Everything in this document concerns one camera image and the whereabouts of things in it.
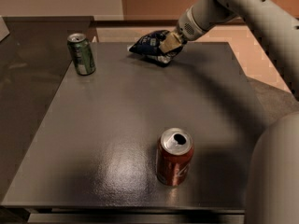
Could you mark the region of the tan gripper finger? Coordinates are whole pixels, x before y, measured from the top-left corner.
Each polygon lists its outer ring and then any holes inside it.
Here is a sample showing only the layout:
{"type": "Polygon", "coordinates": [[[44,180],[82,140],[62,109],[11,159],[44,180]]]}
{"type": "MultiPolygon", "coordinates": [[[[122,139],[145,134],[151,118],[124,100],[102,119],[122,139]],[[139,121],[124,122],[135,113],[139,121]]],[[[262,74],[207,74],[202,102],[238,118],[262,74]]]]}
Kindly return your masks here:
{"type": "Polygon", "coordinates": [[[170,32],[165,40],[160,43],[159,49],[162,53],[170,52],[171,50],[177,49],[183,45],[182,37],[175,31],[170,32]]]}

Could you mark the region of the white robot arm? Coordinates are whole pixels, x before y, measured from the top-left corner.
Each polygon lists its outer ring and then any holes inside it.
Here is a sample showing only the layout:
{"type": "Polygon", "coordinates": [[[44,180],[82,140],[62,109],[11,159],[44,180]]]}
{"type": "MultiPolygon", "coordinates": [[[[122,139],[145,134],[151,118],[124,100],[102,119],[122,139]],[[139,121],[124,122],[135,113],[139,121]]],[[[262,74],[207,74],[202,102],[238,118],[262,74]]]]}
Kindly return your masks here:
{"type": "MultiPolygon", "coordinates": [[[[299,21],[271,0],[198,0],[162,42],[167,53],[218,23],[243,19],[294,96],[299,91],[299,21]]],[[[299,114],[270,125],[255,145],[246,224],[299,224],[299,114]]]]}

